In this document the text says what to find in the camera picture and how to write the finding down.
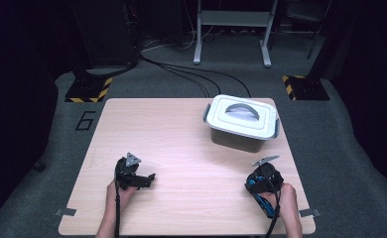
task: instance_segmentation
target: black metal base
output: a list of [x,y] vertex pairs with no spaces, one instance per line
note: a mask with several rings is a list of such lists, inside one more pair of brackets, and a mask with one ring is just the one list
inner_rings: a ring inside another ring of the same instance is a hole
[[100,102],[107,93],[112,78],[88,77],[75,79],[65,96],[65,102]]
[[328,101],[329,96],[320,81],[309,81],[304,76],[283,76],[291,100]]

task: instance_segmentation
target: dark wall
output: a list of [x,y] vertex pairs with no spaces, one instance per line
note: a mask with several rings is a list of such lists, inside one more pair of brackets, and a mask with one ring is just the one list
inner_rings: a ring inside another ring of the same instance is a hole
[[333,83],[348,109],[356,139],[387,178],[387,2],[357,1],[355,13],[349,51]]
[[43,154],[58,89],[33,41],[0,0],[0,207]]

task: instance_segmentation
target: table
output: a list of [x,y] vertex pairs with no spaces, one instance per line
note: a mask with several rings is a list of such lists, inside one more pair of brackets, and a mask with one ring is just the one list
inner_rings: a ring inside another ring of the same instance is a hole
[[242,11],[207,11],[201,9],[201,0],[197,0],[196,18],[196,46],[193,56],[193,64],[200,64],[202,51],[202,25],[215,26],[249,26],[265,27],[264,40],[259,41],[262,53],[262,60],[265,67],[271,67],[270,55],[268,53],[268,39],[274,21],[275,10],[278,0],[272,0],[270,12],[242,12]]
[[[274,105],[268,98],[252,98]],[[104,211],[107,185],[128,152],[142,160],[138,176],[156,174],[150,188],[136,191],[121,218],[122,235],[262,235],[271,220],[244,183],[263,157],[297,191],[299,209],[309,208],[290,147],[280,134],[258,153],[213,144],[202,114],[211,98],[115,98],[105,103],[71,193],[62,235],[93,235]],[[305,234],[316,230],[301,218]],[[274,234],[285,233],[278,219]]]

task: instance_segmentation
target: plastic container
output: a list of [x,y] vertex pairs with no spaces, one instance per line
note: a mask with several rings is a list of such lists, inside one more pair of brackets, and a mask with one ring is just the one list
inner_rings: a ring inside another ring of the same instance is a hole
[[250,99],[218,95],[206,106],[203,121],[213,143],[241,151],[257,153],[278,136],[277,110]]

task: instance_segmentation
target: hand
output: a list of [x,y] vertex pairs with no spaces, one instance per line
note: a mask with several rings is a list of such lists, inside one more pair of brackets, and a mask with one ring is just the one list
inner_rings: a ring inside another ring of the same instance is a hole
[[[132,194],[137,187],[129,186],[126,190],[119,187],[120,213],[128,205]],[[104,209],[103,219],[98,228],[96,238],[113,238],[116,225],[116,187],[114,180],[107,186],[106,207]]]
[[[266,198],[275,208],[277,200],[272,192],[259,193]],[[283,183],[280,195],[280,216],[283,218],[286,227],[286,234],[289,238],[303,237],[302,223],[299,218],[299,208],[297,202],[296,190],[289,183]]]

